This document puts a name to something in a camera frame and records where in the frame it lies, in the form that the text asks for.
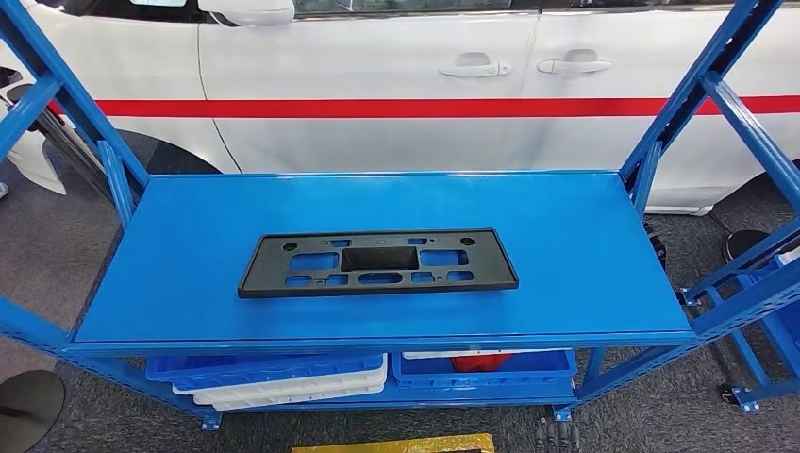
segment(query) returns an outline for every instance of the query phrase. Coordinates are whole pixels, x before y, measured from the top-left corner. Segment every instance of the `white plastic tray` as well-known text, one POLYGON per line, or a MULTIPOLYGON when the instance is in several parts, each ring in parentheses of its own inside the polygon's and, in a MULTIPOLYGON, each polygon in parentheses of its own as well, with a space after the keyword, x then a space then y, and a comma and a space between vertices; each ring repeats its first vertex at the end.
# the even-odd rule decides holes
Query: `white plastic tray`
POLYGON ((379 394, 383 392, 383 385, 354 387, 352 389, 340 389, 330 392, 314 392, 309 394, 292 394, 285 396, 274 396, 266 398, 244 399, 240 401, 227 401, 213 403, 212 406, 217 411, 233 411, 236 409, 256 408, 260 406, 273 406, 276 404, 299 403, 303 401, 314 401, 317 399, 341 398, 344 396, 355 396, 357 394, 379 394))
MULTIPOLYGON (((197 404, 282 398, 293 395, 327 394, 343 390, 349 391, 356 388, 372 389, 378 385, 382 386, 386 382, 386 373, 388 369, 388 355, 384 354, 383 365, 376 370, 339 373, 326 376, 299 377, 296 379, 271 380, 268 382, 211 387, 208 389, 195 389, 190 391, 179 391, 173 387, 173 392, 176 394, 192 394, 194 395, 194 402, 197 404)), ((258 405, 264 406, 266 404, 280 403, 263 403, 258 405)))
POLYGON ((482 349, 479 351, 404 352, 403 359, 438 359, 441 357, 489 356, 491 354, 517 354, 520 352, 561 351, 563 349, 482 349))

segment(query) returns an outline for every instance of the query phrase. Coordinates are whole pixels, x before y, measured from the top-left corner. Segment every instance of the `blue metal shelf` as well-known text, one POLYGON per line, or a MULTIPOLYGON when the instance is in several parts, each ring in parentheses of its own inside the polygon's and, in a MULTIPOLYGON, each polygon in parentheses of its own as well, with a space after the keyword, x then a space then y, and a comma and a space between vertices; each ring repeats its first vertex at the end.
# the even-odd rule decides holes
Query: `blue metal shelf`
MULTIPOLYGON (((0 159, 51 98, 103 161, 125 235, 73 332, 0 298, 0 333, 185 413, 221 414, 151 382, 126 355, 594 347, 583 385, 399 389, 288 410, 556 404, 570 411, 800 300, 800 260, 763 264, 800 238, 800 218, 694 287, 716 306, 688 322, 642 228, 658 160, 711 98, 800 209, 800 172, 723 78, 780 6, 737 0, 619 171, 310 176, 156 176, 144 170, 18 0, 0 0, 0 37, 37 78, 0 123, 0 159), (133 191, 125 170, 133 177, 133 191), (520 277, 515 291, 240 300, 264 233, 494 227, 520 277), (741 276, 752 284, 722 298, 741 276), (607 346, 646 347, 601 374, 607 346)), ((739 402, 800 388, 740 390, 739 402)))
POLYGON ((155 176, 69 347, 383 352, 693 336, 612 172, 155 176), (586 239, 587 225, 603 239, 586 239), (269 300, 231 291, 262 234, 455 227, 494 227, 519 289, 269 300), (598 294, 614 297, 598 304, 598 294))

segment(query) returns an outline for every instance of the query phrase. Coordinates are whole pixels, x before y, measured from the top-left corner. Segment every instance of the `blue shelf frame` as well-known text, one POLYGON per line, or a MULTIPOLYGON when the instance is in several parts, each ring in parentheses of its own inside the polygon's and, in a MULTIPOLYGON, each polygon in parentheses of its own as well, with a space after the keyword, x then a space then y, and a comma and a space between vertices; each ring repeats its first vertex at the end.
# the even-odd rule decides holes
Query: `blue shelf frame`
MULTIPOLYGON (((710 98, 730 122, 734 130, 748 145, 754 156, 766 169, 781 192, 793 207, 800 208, 800 172, 779 150, 766 131, 734 92, 725 84, 724 77, 747 45, 755 38, 781 4, 780 0, 738 0, 719 29, 714 33, 697 61, 681 80, 653 124, 619 170, 636 212, 643 215, 647 195, 652 186, 658 160, 667 151, 677 134, 691 119, 700 105, 710 98)), ((26 65, 37 83, 0 123, 0 159, 39 113, 52 100, 75 124, 80 136, 101 157, 108 182, 123 228, 133 217, 136 199, 150 182, 150 175, 136 160, 108 119, 94 104, 75 76, 60 58, 52 44, 44 37, 18 0, 0 0, 0 35, 26 65), (134 187, 128 185, 126 169, 133 177, 134 187)), ((800 237, 800 219, 795 218, 749 251, 729 264, 703 278, 684 296, 690 303, 701 297, 715 297, 713 308, 691 321, 695 336, 677 345, 653 345, 635 357, 600 373, 605 347, 613 344, 584 342, 594 346, 582 387, 564 394, 562 389, 542 391, 519 398, 476 397, 463 404, 554 404, 557 420, 571 419, 571 412, 583 404, 618 389, 628 382, 649 373, 661 365, 674 361, 694 349, 709 344, 725 335, 735 333, 743 326, 766 318, 791 302, 800 299, 800 260, 774 270, 765 270, 764 263, 772 260, 781 247, 800 237), (752 284, 741 286, 732 295, 721 289, 740 276, 758 276, 752 284)), ((68 361, 90 373, 119 383, 128 389, 145 394, 179 411, 203 420, 203 428, 220 426, 221 414, 208 407, 195 405, 188 397, 173 394, 168 384, 148 381, 142 370, 124 362, 123 349, 107 351, 108 357, 92 357, 74 348, 74 332, 64 330, 41 317, 23 310, 7 299, 0 299, 0 333, 10 338, 68 361)), ((252 351, 258 350, 254 344, 252 351)), ((152 352, 146 345, 137 352, 152 352)), ((294 352, 312 352, 295 349, 294 352)), ((744 399, 769 397, 787 390, 792 382, 778 384, 770 392, 748 392, 744 399)), ((458 404, 457 401, 391 404, 391 407, 419 407, 421 405, 458 404)), ((284 407, 291 409, 323 409, 337 407, 325 403, 314 407, 284 407)), ((380 407, 362 404, 356 400, 353 407, 380 407)))

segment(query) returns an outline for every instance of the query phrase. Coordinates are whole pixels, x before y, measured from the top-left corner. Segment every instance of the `gray carpet floor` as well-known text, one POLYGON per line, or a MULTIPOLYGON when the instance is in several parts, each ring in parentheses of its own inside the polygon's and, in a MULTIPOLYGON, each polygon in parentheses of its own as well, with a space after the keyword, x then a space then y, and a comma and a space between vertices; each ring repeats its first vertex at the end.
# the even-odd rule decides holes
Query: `gray carpet floor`
MULTIPOLYGON (((155 173, 208 169, 191 159, 175 159, 175 153, 157 150, 139 137, 126 139, 155 173)), ((118 225, 113 208, 50 154, 69 191, 66 197, 0 164, 0 180, 12 189, 0 203, 0 294, 70 327, 108 262, 118 225)), ((674 285, 688 286, 722 263, 720 249, 729 230, 773 229, 791 216, 771 184, 759 178, 708 216, 648 220, 668 247, 674 285)), ((767 368, 777 378, 785 376, 761 332, 752 327, 746 334, 767 368)), ((584 361, 585 352, 579 352, 584 361)), ((611 351, 607 366, 631 352, 611 351)), ((500 452, 547 451, 533 446, 544 414, 539 407, 229 414, 221 430, 203 432, 189 416, 0 339, 0 380, 34 368, 55 368, 68 392, 64 413, 34 448, 38 452, 289 452, 302 445, 475 432, 491 433, 500 452)), ((722 382, 753 383, 728 340, 577 411, 581 451, 800 451, 800 396, 765 402, 761 411, 745 414, 720 401, 715 386, 722 382)))

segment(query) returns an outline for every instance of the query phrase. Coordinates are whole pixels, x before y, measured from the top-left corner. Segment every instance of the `caster wheel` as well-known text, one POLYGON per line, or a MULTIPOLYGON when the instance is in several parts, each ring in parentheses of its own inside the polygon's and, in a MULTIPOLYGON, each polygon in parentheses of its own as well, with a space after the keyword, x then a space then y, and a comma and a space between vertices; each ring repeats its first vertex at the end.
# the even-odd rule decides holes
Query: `caster wheel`
POLYGON ((547 426, 547 446, 551 449, 558 447, 558 432, 552 423, 547 426))
POLYGON ((559 423, 558 424, 558 447, 569 448, 570 447, 570 424, 569 423, 559 423))
POLYGON ((580 430, 577 428, 577 425, 573 425, 573 433, 570 443, 573 446, 573 453, 578 453, 580 451, 580 430))
POLYGON ((719 392, 720 398, 727 404, 732 404, 734 406, 739 406, 739 401, 736 399, 736 395, 733 393, 733 386, 730 384, 721 384, 717 386, 717 392, 719 392))
POLYGON ((533 447, 537 452, 544 451, 544 429, 542 424, 536 424, 536 430, 533 432, 533 447))

